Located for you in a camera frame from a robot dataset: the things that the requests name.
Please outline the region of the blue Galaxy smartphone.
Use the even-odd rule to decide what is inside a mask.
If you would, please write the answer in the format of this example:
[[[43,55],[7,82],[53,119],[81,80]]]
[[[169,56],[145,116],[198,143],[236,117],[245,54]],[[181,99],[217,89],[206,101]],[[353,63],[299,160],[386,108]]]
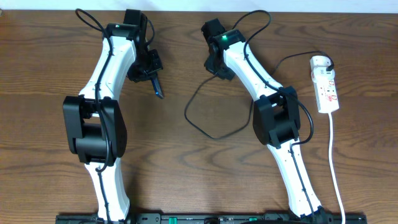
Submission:
[[[160,98],[160,99],[164,99],[164,94],[163,94],[163,92],[162,92],[162,89],[161,89],[161,85],[160,85],[158,76],[156,76],[156,77],[154,77],[154,78],[151,78],[151,82],[152,82],[152,86],[153,86],[154,91],[155,91],[155,95],[156,95],[158,98]]]

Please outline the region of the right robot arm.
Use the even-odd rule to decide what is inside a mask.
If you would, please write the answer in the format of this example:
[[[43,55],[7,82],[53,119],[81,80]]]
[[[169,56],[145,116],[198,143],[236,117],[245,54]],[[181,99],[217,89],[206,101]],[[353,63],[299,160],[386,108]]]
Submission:
[[[218,19],[212,19],[204,23],[201,32],[210,53],[205,68],[222,79],[238,77],[252,97],[253,130],[276,160],[293,218],[302,223],[321,223],[322,205],[300,152],[303,141],[299,139],[301,103],[297,92],[268,74],[239,30],[226,30]]]

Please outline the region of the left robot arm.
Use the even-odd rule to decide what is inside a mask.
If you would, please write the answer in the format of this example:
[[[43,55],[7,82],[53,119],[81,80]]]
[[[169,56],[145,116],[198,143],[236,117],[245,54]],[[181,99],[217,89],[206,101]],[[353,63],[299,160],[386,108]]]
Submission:
[[[119,106],[124,81],[150,81],[163,98],[158,72],[163,68],[146,30],[152,22],[140,10],[128,9],[122,23],[90,27],[102,34],[103,48],[95,70],[77,96],[66,96],[63,117],[67,141],[90,173],[98,200],[92,215],[58,215],[56,223],[135,223],[124,188],[121,158],[127,146],[127,128]]]

